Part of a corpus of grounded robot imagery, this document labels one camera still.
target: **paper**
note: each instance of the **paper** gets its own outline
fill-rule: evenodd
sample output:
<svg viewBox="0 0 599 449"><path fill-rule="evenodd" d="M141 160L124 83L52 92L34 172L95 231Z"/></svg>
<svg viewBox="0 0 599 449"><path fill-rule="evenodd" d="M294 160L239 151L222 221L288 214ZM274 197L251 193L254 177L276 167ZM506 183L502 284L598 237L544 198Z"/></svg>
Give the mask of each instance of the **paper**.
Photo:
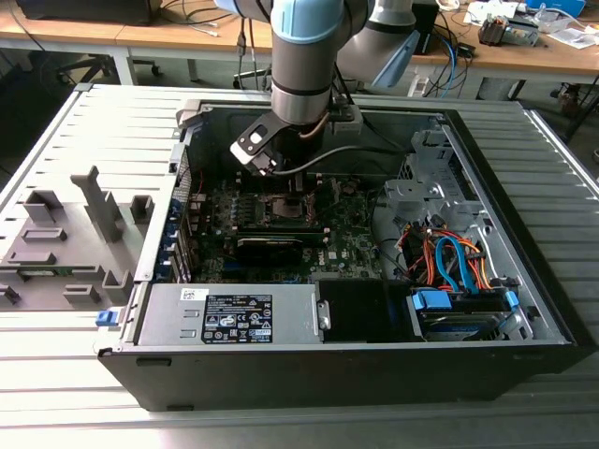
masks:
<svg viewBox="0 0 599 449"><path fill-rule="evenodd" d="M587 35L575 28L567 28L548 36L578 50L586 49L595 44L595 37L593 35Z"/></svg>
<svg viewBox="0 0 599 449"><path fill-rule="evenodd" d="M513 19L518 4L519 2L500 2L498 0L473 2L468 5L468 10L464 16L464 23L482 26L489 14L493 17L505 16L508 19Z"/></svg>

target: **metal workbench surface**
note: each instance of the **metal workbench surface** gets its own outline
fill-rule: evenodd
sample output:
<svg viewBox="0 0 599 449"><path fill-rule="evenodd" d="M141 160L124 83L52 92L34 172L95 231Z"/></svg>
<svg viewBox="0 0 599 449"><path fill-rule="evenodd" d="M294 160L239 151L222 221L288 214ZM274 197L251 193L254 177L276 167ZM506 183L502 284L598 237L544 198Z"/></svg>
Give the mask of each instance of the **metal workbench surface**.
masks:
<svg viewBox="0 0 599 449"><path fill-rule="evenodd" d="M68 175L96 164L118 202L151 195L166 171L175 111L239 91L94 86L73 93L0 195L0 254L32 189L81 201ZM363 103L367 97L356 99ZM456 109L599 337L599 190L515 103L368 97L368 104ZM95 359L95 313L0 312L0 441L20 447L598 447L599 356L537 376L493 402L345 409L148 413ZM88 429L85 432L73 429Z"/></svg>

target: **gray plastic block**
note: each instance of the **gray plastic block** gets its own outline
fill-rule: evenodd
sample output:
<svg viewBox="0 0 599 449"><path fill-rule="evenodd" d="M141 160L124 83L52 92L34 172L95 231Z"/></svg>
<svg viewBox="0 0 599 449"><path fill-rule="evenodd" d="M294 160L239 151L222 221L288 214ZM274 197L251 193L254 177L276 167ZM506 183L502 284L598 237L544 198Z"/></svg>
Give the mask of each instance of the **gray plastic block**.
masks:
<svg viewBox="0 0 599 449"><path fill-rule="evenodd" d="M121 215L119 206L116 204L116 201L114 200L114 195L112 194L112 192L103 190L102 194L104 194L104 201L106 202L106 205L110 209L111 217L114 220L122 220L123 216Z"/></svg>
<svg viewBox="0 0 599 449"><path fill-rule="evenodd" d="M46 227L44 229L27 228L21 233L21 238L27 243L65 241L66 232L62 227Z"/></svg>
<svg viewBox="0 0 599 449"><path fill-rule="evenodd" d="M93 268L74 269L73 277L78 281L102 281L106 272L102 266L97 265Z"/></svg>
<svg viewBox="0 0 599 449"><path fill-rule="evenodd" d="M15 305L19 302L19 294L8 285L0 285L0 302L9 302Z"/></svg>
<svg viewBox="0 0 599 449"><path fill-rule="evenodd" d="M100 295L93 285L65 285L63 296L72 304L89 304L100 302Z"/></svg>
<svg viewBox="0 0 599 449"><path fill-rule="evenodd" d="M25 283L27 278L24 278L17 269L0 270L1 283Z"/></svg>
<svg viewBox="0 0 599 449"><path fill-rule="evenodd" d="M21 265L54 265L56 256L52 253L13 253L8 262Z"/></svg>
<svg viewBox="0 0 599 449"><path fill-rule="evenodd" d="M129 271L126 271L121 283L116 281L112 271L106 273L106 277L102 282L102 288L108 294L110 301L116 306L123 306L129 302L129 297L133 291L133 276Z"/></svg>
<svg viewBox="0 0 599 449"><path fill-rule="evenodd" d="M25 200L23 206L37 225L53 224L54 219L51 211L63 207L52 190L34 190Z"/></svg>
<svg viewBox="0 0 599 449"><path fill-rule="evenodd" d="M100 186L97 184L99 172L96 166L92 166L87 175L71 175L71 181L83 192L88 208L86 209L91 218L97 223L100 234L107 242L118 241L121 238L121 230L114 223L114 209L107 204L106 198Z"/></svg>
<svg viewBox="0 0 599 449"><path fill-rule="evenodd" d="M149 195L135 195L129 206L136 225L147 225L152 218L153 201Z"/></svg>

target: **warning label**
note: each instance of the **warning label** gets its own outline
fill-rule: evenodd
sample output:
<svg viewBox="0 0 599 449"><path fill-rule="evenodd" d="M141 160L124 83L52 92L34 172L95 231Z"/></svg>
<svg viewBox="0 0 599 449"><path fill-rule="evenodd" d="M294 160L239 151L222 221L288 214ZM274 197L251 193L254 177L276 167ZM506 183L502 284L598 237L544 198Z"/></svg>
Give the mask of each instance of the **warning label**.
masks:
<svg viewBox="0 0 599 449"><path fill-rule="evenodd" d="M272 343L272 296L207 296L202 340L207 344Z"/></svg>

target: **robotic arm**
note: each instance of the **robotic arm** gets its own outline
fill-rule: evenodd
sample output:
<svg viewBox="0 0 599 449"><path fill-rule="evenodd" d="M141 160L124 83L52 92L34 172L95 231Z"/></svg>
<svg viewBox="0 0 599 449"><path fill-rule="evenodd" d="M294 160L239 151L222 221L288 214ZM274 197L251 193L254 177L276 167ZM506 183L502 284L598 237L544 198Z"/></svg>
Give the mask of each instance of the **robotic arm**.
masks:
<svg viewBox="0 0 599 449"><path fill-rule="evenodd" d="M336 60L356 80L392 87L419 38L412 0L216 0L216 5L272 26L272 111L230 148L262 175L301 164L318 150L319 138L300 137L322 134Z"/></svg>

